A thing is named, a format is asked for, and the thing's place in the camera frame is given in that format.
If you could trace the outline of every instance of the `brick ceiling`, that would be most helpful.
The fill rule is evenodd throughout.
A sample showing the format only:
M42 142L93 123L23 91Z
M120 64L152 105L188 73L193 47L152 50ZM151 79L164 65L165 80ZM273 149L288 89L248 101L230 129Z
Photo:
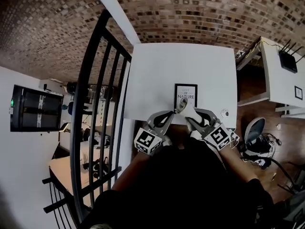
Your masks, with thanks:
M144 43L206 43L237 52L264 36L305 46L305 0L118 1ZM0 66L38 78L76 81L103 9L99 0L1 0ZM108 28L132 53L114 20ZM97 80L105 45L100 43L91 83ZM104 83L109 75L110 65Z
M305 46L305 0L118 0L142 42L243 50L259 36Z
M40 79L77 81L90 36L104 6L99 0L1 0L0 66ZM133 47L113 19L107 25L132 53ZM96 83L107 42L101 41L91 72ZM109 81L111 50L104 84ZM118 64L118 82L122 58Z

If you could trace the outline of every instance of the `router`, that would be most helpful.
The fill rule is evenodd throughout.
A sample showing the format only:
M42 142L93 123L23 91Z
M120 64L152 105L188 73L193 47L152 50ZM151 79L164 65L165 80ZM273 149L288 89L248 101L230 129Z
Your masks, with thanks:
M289 40L286 45L280 50L279 52L279 57L280 57L280 61L281 61L281 67L285 70L288 70L292 73L297 73L297 66L296 63L299 62L305 55L303 55L302 58L300 58L297 62L295 61L295 58L293 56L293 54L295 54L297 51L299 51L301 48L303 48L303 46L299 47L297 50L295 50L292 54L289 54L288 52L296 45L296 42L290 47L288 48L289 42L291 40Z

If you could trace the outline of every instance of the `white desk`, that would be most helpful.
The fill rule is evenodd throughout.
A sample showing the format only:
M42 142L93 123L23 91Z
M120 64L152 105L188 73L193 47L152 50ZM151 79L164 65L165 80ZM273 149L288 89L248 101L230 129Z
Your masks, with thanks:
M173 110L175 83L197 84L197 107L208 109L227 128L236 127L237 83L234 51L230 48L185 44L137 44L132 54L124 118L146 121ZM229 116L223 119L221 111ZM176 115L173 124L185 125Z
M109 149L106 148L104 150L105 157L109 157ZM97 160L100 158L100 150L93 150L93 160ZM84 188L89 185L89 171L85 170L82 165L81 166L81 188ZM56 178L60 181L60 183L68 190L71 195L73 195L72 189L72 180L71 180L71 167L70 167L70 156L64 158L52 159L49 162L49 167L56 176ZM107 182L103 184L103 190L106 191L108 189ZM94 199L96 199L100 194L100 189L97 188L94 190ZM84 205L91 207L90 195L86 195L83 197Z
M276 111L304 108L305 96L303 96L303 100L296 98L295 86L301 88L303 90L303 95L305 95L305 59L301 59L297 63L298 72L292 73L281 67L278 52L282 45L264 37L262 37L262 40L263 42L258 48L260 48L263 57L266 92L250 99L239 101L237 105L244 106L263 100L270 100L272 102L289 105L287 107L277 108ZM248 56L248 59L240 62L237 66L237 70L242 69L245 63L250 61L257 52L258 51L254 51L253 55ZM294 57L296 61L301 58L297 53L294 54Z

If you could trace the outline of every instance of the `person's arm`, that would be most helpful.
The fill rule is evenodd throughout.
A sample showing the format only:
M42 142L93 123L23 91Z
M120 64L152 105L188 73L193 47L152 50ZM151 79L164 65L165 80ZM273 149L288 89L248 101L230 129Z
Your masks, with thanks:
M226 146L221 149L219 154L229 168L236 173L241 180L249 182L252 179L258 179L252 167L250 167L248 163L242 161L237 153L230 148L230 146Z
M150 156L139 152L112 186L112 190L123 191L130 188L146 169Z

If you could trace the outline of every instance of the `black metal railing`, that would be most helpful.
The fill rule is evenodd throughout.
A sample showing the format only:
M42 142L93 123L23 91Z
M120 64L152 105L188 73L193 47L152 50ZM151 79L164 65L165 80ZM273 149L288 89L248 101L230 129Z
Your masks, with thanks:
M106 24L111 17L111 14L104 10L97 21L97 24L94 28L94 31L91 35L85 56L82 61L81 71L79 74L77 87L74 95L74 103L72 110L72 121L71 121L71 143L70 143L70 165L71 165L71 182L74 196L74 203L77 212L78 221L82 222L86 215L89 213L88 207L83 204L83 197L87 194L90 194L91 207L94 206L94 190L100 187L100 193L103 192L103 184L108 182L108 189L111 188L111 178L115 177L117 179L118 173L121 171L121 167L119 166L119 154L120 154L120 143L121 143L121 131L123 124L123 112L124 112L124 103L126 97L126 90L124 92L123 104L122 104L122 114L120 117L120 125L119 125L119 134L117 137L117 147L116 147L116 161L115 161L115 169L112 170L112 153L113 153L113 144L114 144L114 133L116 128L116 119L117 112L119 107L119 100L122 91L122 83L125 74L126 64L127 62L131 62L132 57L130 54L123 48L123 46L115 39L115 37L106 29ZM85 98L87 95L89 77L92 70L93 61L95 58L96 51L98 49L101 38L104 38L108 44L106 47L106 51L102 60L102 65L98 77L98 82L96 86L96 92L93 101L93 109L92 109L92 117L91 117L91 127L90 127L90 139L89 139L89 185L85 188L81 188L81 170L80 170L80 143L81 136L79 135L81 130L82 123L82 111L85 103ZM108 57L110 54L110 50L114 48L116 49L116 55L114 58L112 72L110 75L108 91L105 96L105 105L103 111L103 124L101 131L101 147L100 147L100 165L99 165L99 178L93 182L93 149L94 149L94 132L95 132L95 122L96 115L98 110L98 103L100 98L100 92L102 87L102 82L104 78L105 69L107 66ZM118 84L118 97L115 102L114 111L113 111L113 119L112 119L112 129L111 129L111 138L110 138L110 146L109 146L109 163L108 163L108 174L103 174L103 160L104 160L104 140L106 135L106 124L107 124L107 116L109 110L110 99L112 97L113 92L113 82L115 73L117 70L117 65L119 62L119 57L123 56L124 60L122 63L122 70L119 78ZM50 206L44 208L46 213L54 211L55 209L61 207L67 203L67 199L61 199Z

